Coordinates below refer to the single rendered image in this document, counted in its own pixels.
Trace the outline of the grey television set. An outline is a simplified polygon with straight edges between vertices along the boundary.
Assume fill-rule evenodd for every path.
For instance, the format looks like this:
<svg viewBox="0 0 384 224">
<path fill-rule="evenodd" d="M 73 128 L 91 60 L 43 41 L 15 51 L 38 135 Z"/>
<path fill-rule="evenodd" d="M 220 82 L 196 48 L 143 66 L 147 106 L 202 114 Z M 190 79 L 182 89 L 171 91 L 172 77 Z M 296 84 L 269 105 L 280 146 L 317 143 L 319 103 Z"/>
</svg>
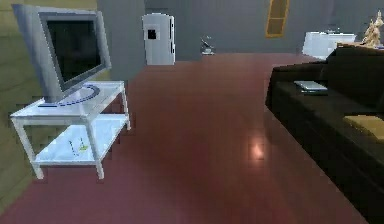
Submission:
<svg viewBox="0 0 384 224">
<path fill-rule="evenodd" d="M 111 68 L 103 14 L 96 10 L 12 6 L 47 103 L 57 103 Z"/>
</svg>

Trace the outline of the tan statue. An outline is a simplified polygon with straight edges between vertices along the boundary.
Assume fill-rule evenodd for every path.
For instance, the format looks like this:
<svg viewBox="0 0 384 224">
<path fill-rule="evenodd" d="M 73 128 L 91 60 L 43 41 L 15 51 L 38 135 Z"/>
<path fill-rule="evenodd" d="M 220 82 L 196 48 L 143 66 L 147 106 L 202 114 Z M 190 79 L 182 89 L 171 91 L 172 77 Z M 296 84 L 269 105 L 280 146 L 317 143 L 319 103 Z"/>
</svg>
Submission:
<svg viewBox="0 0 384 224">
<path fill-rule="evenodd" d="M 368 47 L 377 47 L 380 45 L 380 27 L 384 25 L 381 11 L 377 12 L 376 20 L 371 21 L 369 27 L 365 31 L 364 38 L 361 41 L 362 45 Z"/>
</svg>

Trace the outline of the dark brown sofa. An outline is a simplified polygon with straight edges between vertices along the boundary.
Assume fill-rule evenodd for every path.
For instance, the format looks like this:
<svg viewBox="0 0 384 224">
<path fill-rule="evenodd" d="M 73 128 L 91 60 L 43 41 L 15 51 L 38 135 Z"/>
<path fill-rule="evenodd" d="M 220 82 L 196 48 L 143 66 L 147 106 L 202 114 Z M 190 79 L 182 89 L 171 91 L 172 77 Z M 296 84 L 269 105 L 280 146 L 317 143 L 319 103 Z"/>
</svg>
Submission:
<svg viewBox="0 0 384 224">
<path fill-rule="evenodd" d="M 304 93 L 295 81 L 327 91 Z M 384 224 L 384 141 L 343 120 L 384 120 L 384 50 L 342 46 L 324 61 L 275 67 L 265 105 L 367 222 Z"/>
</svg>

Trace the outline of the white fridge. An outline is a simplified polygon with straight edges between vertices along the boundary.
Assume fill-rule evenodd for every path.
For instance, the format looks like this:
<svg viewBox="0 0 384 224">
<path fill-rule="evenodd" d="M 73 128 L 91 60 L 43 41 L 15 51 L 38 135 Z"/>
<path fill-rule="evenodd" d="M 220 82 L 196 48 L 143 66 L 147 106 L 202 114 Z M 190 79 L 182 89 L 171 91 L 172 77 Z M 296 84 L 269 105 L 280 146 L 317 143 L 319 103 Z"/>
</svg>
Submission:
<svg viewBox="0 0 384 224">
<path fill-rule="evenodd" d="M 146 63 L 148 65 L 174 65 L 169 39 L 170 15 L 146 14 L 142 17 Z"/>
</svg>

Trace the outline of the tan cushion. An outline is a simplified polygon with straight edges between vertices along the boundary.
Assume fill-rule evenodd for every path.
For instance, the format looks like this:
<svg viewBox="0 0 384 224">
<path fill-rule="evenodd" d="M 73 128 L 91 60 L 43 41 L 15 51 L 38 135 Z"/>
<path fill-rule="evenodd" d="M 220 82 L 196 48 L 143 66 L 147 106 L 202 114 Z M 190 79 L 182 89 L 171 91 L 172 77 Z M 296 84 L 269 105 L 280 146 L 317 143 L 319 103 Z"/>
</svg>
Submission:
<svg viewBox="0 0 384 224">
<path fill-rule="evenodd" d="M 381 118 L 368 115 L 349 115 L 345 116 L 343 120 L 376 140 L 384 141 L 384 120 Z"/>
</svg>

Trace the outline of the white television stand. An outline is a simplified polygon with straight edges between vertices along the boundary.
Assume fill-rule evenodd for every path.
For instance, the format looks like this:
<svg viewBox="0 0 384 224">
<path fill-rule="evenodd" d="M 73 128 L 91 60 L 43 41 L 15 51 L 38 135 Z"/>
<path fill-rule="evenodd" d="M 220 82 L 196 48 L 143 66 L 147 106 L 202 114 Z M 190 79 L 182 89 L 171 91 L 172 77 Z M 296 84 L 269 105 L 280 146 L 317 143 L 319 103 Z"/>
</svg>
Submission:
<svg viewBox="0 0 384 224">
<path fill-rule="evenodd" d="M 44 177 L 44 166 L 54 165 L 91 165 L 99 178 L 104 177 L 103 159 L 120 132 L 130 128 L 127 106 L 121 113 L 104 112 L 116 97 L 127 102 L 122 81 L 89 81 L 58 103 L 40 99 L 10 115 L 37 178 Z M 36 153 L 27 126 L 63 126 L 65 130 Z"/>
</svg>

